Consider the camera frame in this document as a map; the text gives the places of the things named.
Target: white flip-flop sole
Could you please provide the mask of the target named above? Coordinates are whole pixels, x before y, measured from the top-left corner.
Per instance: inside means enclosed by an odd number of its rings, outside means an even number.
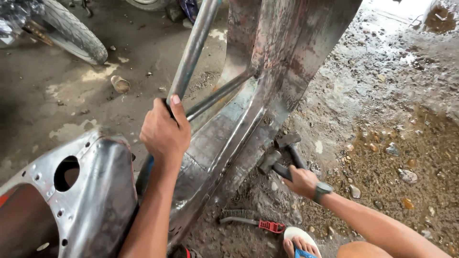
[[[298,236],[300,238],[302,238],[306,243],[312,245],[312,246],[315,246],[317,248],[317,251],[319,252],[319,255],[320,255],[320,251],[319,251],[319,248],[317,247],[316,243],[314,242],[314,240],[312,239],[312,237],[306,233],[304,230],[300,229],[300,228],[297,228],[297,227],[294,227],[294,226],[289,226],[285,229],[284,231],[284,239],[292,239],[294,236]]]

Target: wristwatch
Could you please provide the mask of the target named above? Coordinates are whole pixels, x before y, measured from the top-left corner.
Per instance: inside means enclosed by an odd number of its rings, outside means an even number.
[[[313,201],[320,204],[320,199],[324,194],[329,194],[333,191],[333,187],[325,182],[319,182],[316,184],[316,192],[314,194]]]

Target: red brush handle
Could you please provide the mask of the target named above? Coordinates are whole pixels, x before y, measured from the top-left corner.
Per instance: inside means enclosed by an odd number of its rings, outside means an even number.
[[[258,223],[258,228],[266,229],[274,233],[282,233],[285,230],[285,224],[280,224],[271,221],[263,221],[260,219],[260,222]]]

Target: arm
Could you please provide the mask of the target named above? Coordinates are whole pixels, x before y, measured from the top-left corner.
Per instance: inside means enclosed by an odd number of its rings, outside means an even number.
[[[299,195],[313,199],[319,182],[314,173],[290,166],[294,183],[285,184]],[[427,239],[402,223],[336,193],[326,194],[320,204],[348,223],[369,243],[395,258],[451,258]]]
[[[177,95],[172,97],[171,110],[176,121],[163,101],[155,99],[153,110],[145,117],[140,139],[155,163],[119,257],[166,257],[172,195],[191,138],[190,125]]]

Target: foot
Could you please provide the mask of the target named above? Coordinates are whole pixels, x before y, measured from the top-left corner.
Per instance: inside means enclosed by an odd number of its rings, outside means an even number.
[[[293,244],[303,251],[306,251],[317,258],[322,258],[317,250],[317,247],[306,243],[302,238],[298,236],[294,236],[291,240],[285,239],[284,240],[284,249],[287,253],[288,258],[295,258],[295,250],[293,249]]]

